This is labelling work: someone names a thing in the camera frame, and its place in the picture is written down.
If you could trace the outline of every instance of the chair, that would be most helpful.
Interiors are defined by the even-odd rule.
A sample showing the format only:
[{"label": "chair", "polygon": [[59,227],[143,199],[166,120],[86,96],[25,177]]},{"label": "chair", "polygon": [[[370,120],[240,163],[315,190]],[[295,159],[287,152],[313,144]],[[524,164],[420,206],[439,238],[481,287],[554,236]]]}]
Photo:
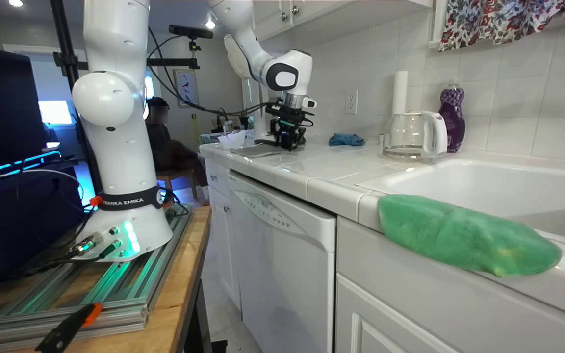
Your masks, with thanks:
[{"label": "chair", "polygon": [[[171,181],[181,178],[187,177],[189,178],[189,183],[191,185],[191,192],[193,193],[193,199],[198,199],[198,193],[195,189],[195,178],[193,177],[193,170],[186,169],[186,170],[163,170],[161,172],[156,172],[156,179],[159,181],[163,181],[165,183],[165,188],[167,192],[171,192],[173,194],[173,188],[171,188]],[[173,205],[173,197],[171,198],[170,205]]]}]

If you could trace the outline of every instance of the paper towel roll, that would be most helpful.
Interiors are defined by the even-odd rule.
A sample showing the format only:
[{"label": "paper towel roll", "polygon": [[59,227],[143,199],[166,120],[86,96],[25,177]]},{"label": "paper towel roll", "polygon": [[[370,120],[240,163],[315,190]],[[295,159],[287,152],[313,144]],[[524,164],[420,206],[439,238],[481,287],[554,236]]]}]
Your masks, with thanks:
[{"label": "paper towel roll", "polygon": [[394,76],[394,99],[392,100],[392,114],[406,112],[408,78],[408,71],[398,71]]}]

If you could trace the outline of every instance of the white sink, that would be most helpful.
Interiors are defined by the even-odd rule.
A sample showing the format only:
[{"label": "white sink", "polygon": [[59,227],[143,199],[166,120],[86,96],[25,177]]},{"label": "white sink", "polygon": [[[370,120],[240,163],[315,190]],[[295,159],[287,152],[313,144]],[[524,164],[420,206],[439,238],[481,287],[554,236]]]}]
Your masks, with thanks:
[{"label": "white sink", "polygon": [[478,156],[411,167],[359,186],[422,195],[565,237],[565,162]]}]

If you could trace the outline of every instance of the green led light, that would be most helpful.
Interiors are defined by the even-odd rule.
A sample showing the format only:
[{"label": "green led light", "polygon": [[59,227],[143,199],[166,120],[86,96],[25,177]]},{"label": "green led light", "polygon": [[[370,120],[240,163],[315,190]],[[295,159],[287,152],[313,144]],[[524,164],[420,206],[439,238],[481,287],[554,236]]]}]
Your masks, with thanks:
[{"label": "green led light", "polygon": [[124,221],[124,228],[126,233],[128,233],[128,240],[130,241],[130,245],[132,245],[132,251],[134,253],[139,253],[141,251],[141,244],[139,244],[139,238],[136,236],[134,232],[134,226],[130,221]]}]

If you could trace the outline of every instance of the picture frame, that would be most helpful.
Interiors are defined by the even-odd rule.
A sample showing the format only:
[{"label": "picture frame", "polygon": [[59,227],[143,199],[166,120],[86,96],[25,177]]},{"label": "picture frame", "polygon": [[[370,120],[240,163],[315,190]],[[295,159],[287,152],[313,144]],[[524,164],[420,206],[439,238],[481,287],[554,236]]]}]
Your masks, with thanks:
[{"label": "picture frame", "polygon": [[[195,70],[174,69],[173,78],[180,96],[186,101],[199,104],[200,99],[198,98],[198,90],[195,82]],[[186,108],[189,107],[189,105],[179,100],[178,107]]]}]

